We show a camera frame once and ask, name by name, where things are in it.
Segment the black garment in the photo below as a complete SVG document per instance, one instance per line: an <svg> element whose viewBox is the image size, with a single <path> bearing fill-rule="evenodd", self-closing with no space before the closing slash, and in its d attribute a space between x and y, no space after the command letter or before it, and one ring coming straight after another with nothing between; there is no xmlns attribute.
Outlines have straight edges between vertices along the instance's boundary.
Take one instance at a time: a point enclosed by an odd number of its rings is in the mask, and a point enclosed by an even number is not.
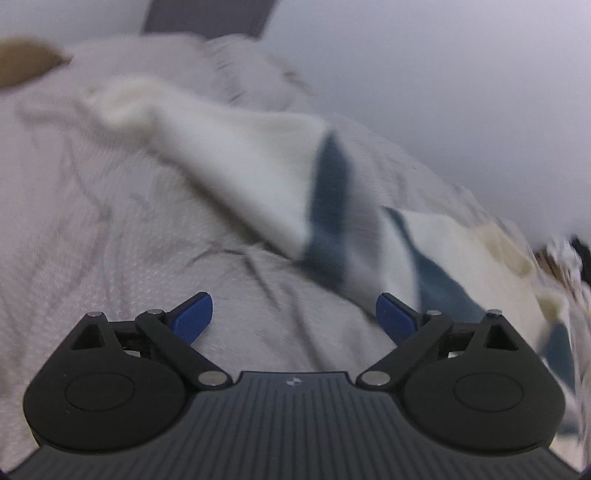
<svg viewBox="0 0 591 480"><path fill-rule="evenodd" d="M591 285L591 251L587 243L573 236L570 244L581 259L581 279L588 285Z"/></svg>

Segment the white blue striped sweater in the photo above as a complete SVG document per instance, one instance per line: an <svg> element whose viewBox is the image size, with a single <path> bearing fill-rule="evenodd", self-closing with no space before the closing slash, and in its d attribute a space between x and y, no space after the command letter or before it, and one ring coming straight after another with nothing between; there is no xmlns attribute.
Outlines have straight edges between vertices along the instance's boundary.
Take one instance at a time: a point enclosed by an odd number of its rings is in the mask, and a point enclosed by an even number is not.
<svg viewBox="0 0 591 480"><path fill-rule="evenodd" d="M91 87L81 102L102 127L180 166L315 282L365 310L384 292L461 322L500 308L565 394L559 437L583 434L568 302L539 283L530 253L497 222L389 205L385 178L310 114L213 103L139 76Z"/></svg>

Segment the brown object at bedside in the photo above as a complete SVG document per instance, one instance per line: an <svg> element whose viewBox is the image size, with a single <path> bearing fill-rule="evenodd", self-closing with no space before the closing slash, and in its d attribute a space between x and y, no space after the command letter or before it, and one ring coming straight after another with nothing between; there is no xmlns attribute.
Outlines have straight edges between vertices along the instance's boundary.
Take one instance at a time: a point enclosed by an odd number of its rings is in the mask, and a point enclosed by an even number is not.
<svg viewBox="0 0 591 480"><path fill-rule="evenodd" d="M22 85L71 60L72 56L37 38L4 38L1 40L1 89Z"/></svg>

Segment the white crumpled garment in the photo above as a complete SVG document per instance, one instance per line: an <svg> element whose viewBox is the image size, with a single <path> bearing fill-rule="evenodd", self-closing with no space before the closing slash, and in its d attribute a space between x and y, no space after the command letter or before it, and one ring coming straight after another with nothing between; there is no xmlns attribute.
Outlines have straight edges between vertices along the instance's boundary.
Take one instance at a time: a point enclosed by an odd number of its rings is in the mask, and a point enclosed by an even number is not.
<svg viewBox="0 0 591 480"><path fill-rule="evenodd" d="M538 265L573 296L590 298L590 285L581 279L581 259L570 244L572 237L554 239L538 249L534 255Z"/></svg>

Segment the grey bed sheet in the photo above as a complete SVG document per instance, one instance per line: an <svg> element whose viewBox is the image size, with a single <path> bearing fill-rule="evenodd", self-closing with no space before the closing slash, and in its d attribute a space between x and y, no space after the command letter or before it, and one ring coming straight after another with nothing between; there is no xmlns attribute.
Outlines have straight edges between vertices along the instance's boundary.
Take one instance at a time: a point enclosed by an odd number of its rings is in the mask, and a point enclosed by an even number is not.
<svg viewBox="0 0 591 480"><path fill-rule="evenodd" d="M24 391L87 310L127 319L199 290L201 339L231 371L358 371L391 348L348 300L305 278L176 166L95 131L73 96L150 73L214 100L307 109L293 72L238 36L93 41L1 97L1 464L36 446Z"/></svg>

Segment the grey door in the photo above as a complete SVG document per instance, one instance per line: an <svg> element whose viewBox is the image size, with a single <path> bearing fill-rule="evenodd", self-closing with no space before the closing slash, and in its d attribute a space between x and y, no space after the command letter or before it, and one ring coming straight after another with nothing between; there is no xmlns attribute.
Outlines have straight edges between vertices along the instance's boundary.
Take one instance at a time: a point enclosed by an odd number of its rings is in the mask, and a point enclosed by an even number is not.
<svg viewBox="0 0 591 480"><path fill-rule="evenodd" d="M142 32L259 38L274 6L273 0L157 0L150 4Z"/></svg>

